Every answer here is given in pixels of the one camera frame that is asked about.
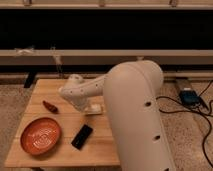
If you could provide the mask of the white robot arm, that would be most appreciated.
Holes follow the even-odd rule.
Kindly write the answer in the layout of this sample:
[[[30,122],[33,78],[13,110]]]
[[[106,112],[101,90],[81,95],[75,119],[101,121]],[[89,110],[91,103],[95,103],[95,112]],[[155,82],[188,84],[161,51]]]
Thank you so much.
[[[162,84],[160,66],[141,60],[90,81],[74,74],[59,94],[81,112],[90,97],[103,97],[122,171],[176,171],[156,102]]]

